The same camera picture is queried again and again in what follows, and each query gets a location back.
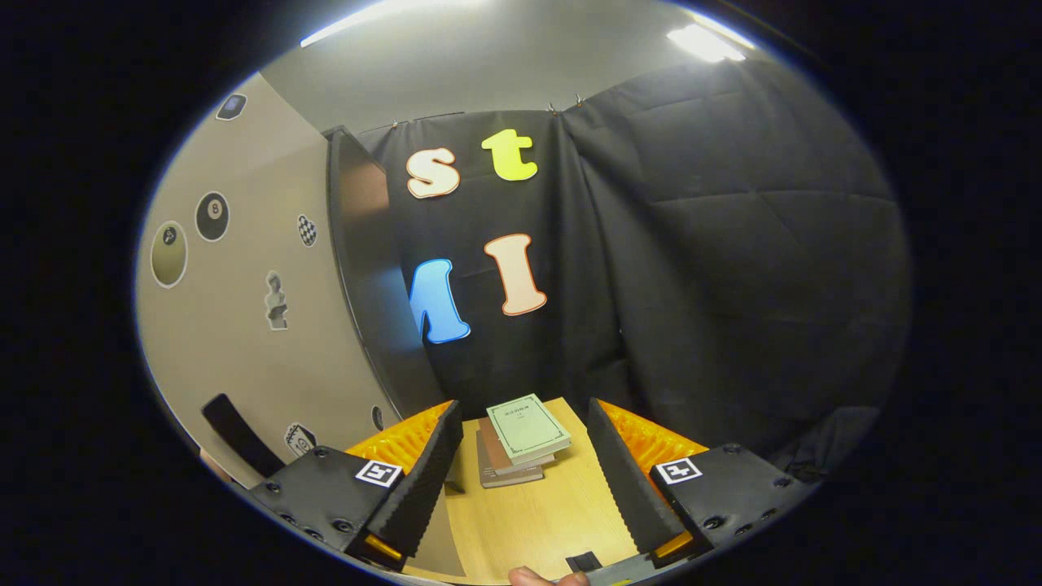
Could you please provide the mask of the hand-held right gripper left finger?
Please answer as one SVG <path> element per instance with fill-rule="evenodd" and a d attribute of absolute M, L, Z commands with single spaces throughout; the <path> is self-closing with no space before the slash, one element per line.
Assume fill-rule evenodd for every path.
<path fill-rule="evenodd" d="M 328 550 L 401 571 L 427 533 L 463 436 L 458 401 L 444 401 L 353 448 L 317 446 L 248 493 Z"/>

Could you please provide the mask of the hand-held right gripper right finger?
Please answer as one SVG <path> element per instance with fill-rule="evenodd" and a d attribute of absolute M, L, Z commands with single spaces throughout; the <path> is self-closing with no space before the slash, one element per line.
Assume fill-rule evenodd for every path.
<path fill-rule="evenodd" d="M 817 489 L 743 445 L 706 448 L 599 398 L 585 430 L 632 544 L 658 568 L 729 550 Z"/>

